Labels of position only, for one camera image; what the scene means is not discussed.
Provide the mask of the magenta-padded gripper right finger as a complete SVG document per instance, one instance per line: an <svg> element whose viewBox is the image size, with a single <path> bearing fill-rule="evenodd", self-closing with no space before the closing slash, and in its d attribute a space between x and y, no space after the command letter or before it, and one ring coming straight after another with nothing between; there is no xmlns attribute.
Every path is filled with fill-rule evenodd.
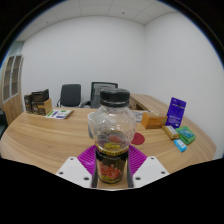
<svg viewBox="0 0 224 224"><path fill-rule="evenodd" d="M140 188L157 181L169 172L155 156L147 157L143 152L129 147L127 162L127 182L129 188Z"/></svg>

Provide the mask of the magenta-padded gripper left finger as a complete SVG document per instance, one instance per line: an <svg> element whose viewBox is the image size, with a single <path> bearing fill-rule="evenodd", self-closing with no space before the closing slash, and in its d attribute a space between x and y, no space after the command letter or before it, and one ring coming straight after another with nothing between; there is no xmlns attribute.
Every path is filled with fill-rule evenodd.
<svg viewBox="0 0 224 224"><path fill-rule="evenodd" d="M96 188L95 146L90 146L78 157L70 156L56 172L56 175L84 188Z"/></svg>

